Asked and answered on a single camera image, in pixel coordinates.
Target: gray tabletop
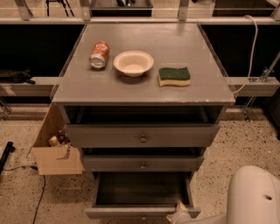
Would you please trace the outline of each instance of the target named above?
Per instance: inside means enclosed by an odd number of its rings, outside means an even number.
[[[96,42],[110,47],[105,69],[90,66]],[[131,78],[113,66],[117,54],[138,50],[155,64],[144,75]],[[160,87],[158,69],[188,67],[191,85]],[[235,98],[196,24],[88,24],[53,98],[59,105],[230,105]]]

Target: white cable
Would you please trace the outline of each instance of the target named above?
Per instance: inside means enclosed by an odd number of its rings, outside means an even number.
[[[251,17],[250,15],[245,15],[245,18],[253,21],[254,25],[255,25],[255,37],[254,37],[254,41],[253,41],[253,45],[252,45],[252,51],[251,51],[251,56],[250,56],[250,65],[249,65],[249,69],[248,69],[248,76],[247,78],[250,77],[251,74],[251,70],[252,70],[252,64],[253,64],[253,58],[254,58],[254,50],[255,50],[255,44],[256,44],[256,37],[257,37],[257,33],[258,33],[258,28],[257,28],[257,24],[256,21],[254,20],[253,17]],[[241,91],[246,85],[246,82],[244,82],[244,84],[237,89],[236,91],[233,92],[233,95],[237,94],[239,91]]]

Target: black cable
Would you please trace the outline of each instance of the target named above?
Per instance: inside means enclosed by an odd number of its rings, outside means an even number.
[[[12,171],[15,171],[16,169],[19,169],[19,168],[26,168],[26,167],[30,167],[32,168],[33,170],[38,170],[38,167],[37,166],[34,166],[34,165],[21,165],[19,167],[16,167],[16,168],[12,168],[12,169],[9,169],[9,170],[6,170],[6,169],[3,169],[4,171],[7,171],[7,172],[12,172]],[[36,208],[36,211],[35,211],[35,215],[34,215],[34,219],[33,219],[33,224],[35,223],[35,220],[36,220],[36,216],[37,216],[37,212],[38,212],[38,209],[39,209],[39,205],[41,203],[41,200],[43,198],[43,195],[44,195],[44,191],[45,191],[45,187],[46,187],[46,177],[45,175],[43,175],[43,178],[44,178],[44,185],[43,185],[43,190],[42,190],[42,193],[41,193],[41,196],[40,196],[40,199],[38,201],[38,205],[37,205],[37,208]]]

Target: sponge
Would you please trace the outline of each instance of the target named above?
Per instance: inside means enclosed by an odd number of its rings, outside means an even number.
[[[159,69],[159,86],[185,87],[191,84],[191,75],[187,67],[172,68],[163,67]]]

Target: closed drawer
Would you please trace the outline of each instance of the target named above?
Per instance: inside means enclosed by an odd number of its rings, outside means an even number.
[[[79,125],[66,131],[74,147],[207,147],[218,124],[164,125]]]
[[[189,172],[98,172],[89,218],[165,217],[182,201],[195,218]]]
[[[84,156],[83,166],[89,172],[196,172],[203,156]]]

